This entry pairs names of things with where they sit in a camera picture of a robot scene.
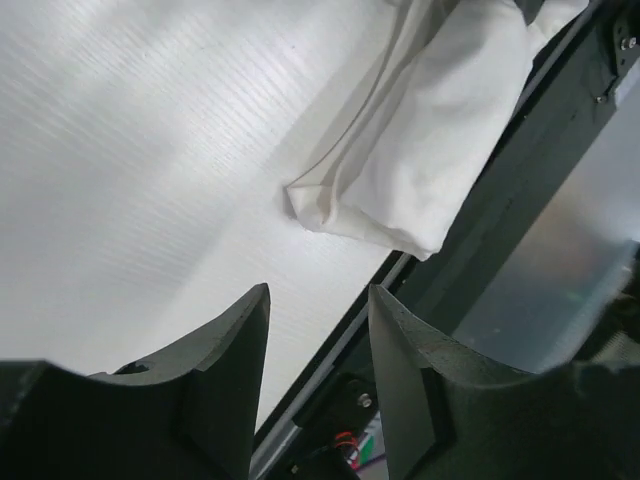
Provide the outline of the white t shirt robot print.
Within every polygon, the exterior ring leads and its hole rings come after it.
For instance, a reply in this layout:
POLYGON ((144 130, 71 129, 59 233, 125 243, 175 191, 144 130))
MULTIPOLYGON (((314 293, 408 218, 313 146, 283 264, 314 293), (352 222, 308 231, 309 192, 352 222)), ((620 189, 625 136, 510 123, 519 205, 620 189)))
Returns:
POLYGON ((426 35, 382 67, 353 123, 288 186, 306 229, 425 260, 509 123, 539 52, 583 1, 432 1, 426 35))

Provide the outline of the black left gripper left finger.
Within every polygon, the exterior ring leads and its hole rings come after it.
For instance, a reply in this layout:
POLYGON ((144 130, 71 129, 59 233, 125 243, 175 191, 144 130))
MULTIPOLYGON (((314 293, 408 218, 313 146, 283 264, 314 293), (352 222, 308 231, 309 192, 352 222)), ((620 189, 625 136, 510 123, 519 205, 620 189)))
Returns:
POLYGON ((5 479, 245 479, 269 330, 266 284, 112 373, 1 365, 5 479))

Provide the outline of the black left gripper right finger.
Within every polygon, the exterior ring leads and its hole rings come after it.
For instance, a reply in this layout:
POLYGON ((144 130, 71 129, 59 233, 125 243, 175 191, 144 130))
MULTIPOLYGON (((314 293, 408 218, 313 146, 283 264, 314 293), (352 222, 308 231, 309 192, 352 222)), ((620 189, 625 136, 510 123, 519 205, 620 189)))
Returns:
POLYGON ((635 479, 639 368, 541 374, 488 358, 369 290, 369 338, 393 479, 635 479))

